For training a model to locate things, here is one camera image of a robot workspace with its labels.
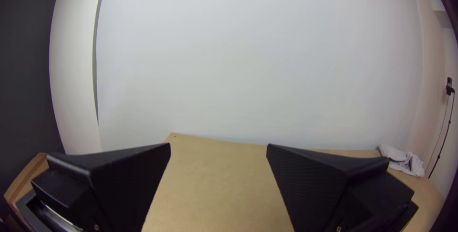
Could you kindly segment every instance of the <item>dark wall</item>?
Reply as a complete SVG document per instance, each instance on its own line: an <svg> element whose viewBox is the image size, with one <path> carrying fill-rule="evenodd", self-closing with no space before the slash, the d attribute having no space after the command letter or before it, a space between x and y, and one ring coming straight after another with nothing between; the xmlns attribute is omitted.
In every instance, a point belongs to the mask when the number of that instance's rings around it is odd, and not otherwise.
<svg viewBox="0 0 458 232"><path fill-rule="evenodd" d="M10 183L38 153L63 152L49 85L55 0L0 0L0 218Z"/></svg>

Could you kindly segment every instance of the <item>white wall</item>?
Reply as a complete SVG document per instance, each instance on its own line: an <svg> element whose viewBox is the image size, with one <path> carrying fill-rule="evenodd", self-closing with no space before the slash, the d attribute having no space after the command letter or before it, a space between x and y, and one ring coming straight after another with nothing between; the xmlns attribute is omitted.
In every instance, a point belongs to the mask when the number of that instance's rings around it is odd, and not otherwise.
<svg viewBox="0 0 458 232"><path fill-rule="evenodd" d="M93 88L93 42L98 0L56 0L49 73L52 104L65 152L102 151Z"/></svg>
<svg viewBox="0 0 458 232"><path fill-rule="evenodd" d="M443 29L443 36L445 42L445 56L446 56L446 76L451 77L453 79L453 87L456 89L458 88L458 46L457 40L455 38L455 34L453 33L452 29ZM446 94L445 94L445 85L444 85L444 102L446 102ZM448 117L450 115L451 105L452 105L452 97L450 97L450 102L447 108L446 120L442 124L442 134L439 137L439 142L437 144L436 151L434 151L433 157L431 159L431 163L429 165L429 171L434 166L434 162L436 161L437 154L440 151L440 147L442 145L442 141L447 130L448 125ZM444 118L445 112L445 104L440 112L440 121L442 122ZM448 195L448 191L450 190L450 186L452 185L455 171L458 166L458 97L455 100L455 105L453 109L453 116L451 119L450 129L448 131L447 139L444 144L444 149L442 150L441 157L437 166L431 176L431 181L434 183L436 188L445 197Z"/></svg>
<svg viewBox="0 0 458 232"><path fill-rule="evenodd" d="M169 132L308 148L408 143L415 0L103 0L104 150Z"/></svg>
<svg viewBox="0 0 458 232"><path fill-rule="evenodd" d="M422 79L415 120L406 151L426 160L432 154L434 133L439 126L443 103L445 56L442 27L432 0L416 0L422 37Z"/></svg>

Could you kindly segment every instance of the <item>crumpled white towel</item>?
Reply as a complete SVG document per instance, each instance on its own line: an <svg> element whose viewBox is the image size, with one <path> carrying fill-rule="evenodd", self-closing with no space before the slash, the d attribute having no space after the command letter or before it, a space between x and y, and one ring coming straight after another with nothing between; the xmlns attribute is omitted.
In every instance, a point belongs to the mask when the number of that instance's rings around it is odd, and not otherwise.
<svg viewBox="0 0 458 232"><path fill-rule="evenodd" d="M423 177L423 162L412 152L403 152L388 144L380 144L377 146L380 154L390 159L389 167L409 174L414 177Z"/></svg>

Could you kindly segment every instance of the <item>cardboard surface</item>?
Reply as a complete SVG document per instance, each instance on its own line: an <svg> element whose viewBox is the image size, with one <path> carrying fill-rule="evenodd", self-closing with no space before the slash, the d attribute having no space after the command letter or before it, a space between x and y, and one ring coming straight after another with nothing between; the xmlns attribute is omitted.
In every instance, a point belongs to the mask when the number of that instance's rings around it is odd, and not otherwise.
<svg viewBox="0 0 458 232"><path fill-rule="evenodd" d="M172 133L172 156L143 232L293 232L266 146ZM377 150L320 150L378 157ZM405 232L429 231L443 200L426 178L389 172L415 191L419 210Z"/></svg>

